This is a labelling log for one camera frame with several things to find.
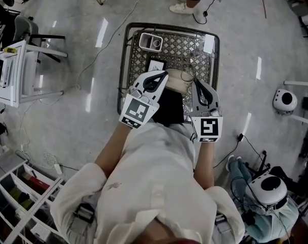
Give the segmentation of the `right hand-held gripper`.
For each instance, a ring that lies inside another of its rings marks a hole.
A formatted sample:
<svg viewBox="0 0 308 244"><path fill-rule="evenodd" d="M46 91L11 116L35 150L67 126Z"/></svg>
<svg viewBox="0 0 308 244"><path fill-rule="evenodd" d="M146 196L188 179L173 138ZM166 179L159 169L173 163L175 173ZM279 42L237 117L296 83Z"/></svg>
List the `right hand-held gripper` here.
<svg viewBox="0 0 308 244"><path fill-rule="evenodd" d="M191 123L199 142L217 142L221 138L223 117L219 96L209 84L192 83Z"/></svg>

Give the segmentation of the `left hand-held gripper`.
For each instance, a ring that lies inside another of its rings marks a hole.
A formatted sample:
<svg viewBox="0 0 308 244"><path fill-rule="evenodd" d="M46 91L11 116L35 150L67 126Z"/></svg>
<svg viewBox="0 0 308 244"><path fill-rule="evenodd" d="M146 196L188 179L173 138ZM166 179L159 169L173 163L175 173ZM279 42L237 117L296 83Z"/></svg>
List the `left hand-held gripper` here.
<svg viewBox="0 0 308 244"><path fill-rule="evenodd" d="M159 109L159 99L169 79L167 71L150 71L139 75L123 98L119 122L138 129Z"/></svg>

